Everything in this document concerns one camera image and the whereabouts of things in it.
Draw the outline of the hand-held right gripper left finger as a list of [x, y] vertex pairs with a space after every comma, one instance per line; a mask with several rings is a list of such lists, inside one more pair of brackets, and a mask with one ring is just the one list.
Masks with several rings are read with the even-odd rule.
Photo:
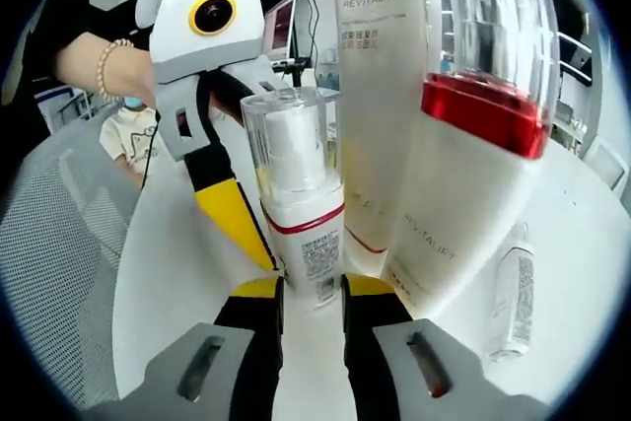
[[198, 323], [152, 360], [144, 420], [269, 420], [283, 365], [284, 281], [250, 280], [212, 324]]

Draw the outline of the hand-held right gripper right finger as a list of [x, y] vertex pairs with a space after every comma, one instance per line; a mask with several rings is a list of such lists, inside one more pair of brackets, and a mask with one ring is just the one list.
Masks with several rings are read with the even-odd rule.
[[485, 420], [478, 357], [427, 319], [413, 319], [383, 280], [341, 277], [344, 364], [360, 420]]

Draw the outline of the person's left hand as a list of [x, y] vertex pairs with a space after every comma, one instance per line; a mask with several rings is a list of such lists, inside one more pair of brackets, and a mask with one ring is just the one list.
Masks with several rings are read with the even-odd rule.
[[154, 68], [148, 51], [116, 47], [105, 61], [103, 79], [110, 95], [136, 98], [150, 108], [156, 107]]

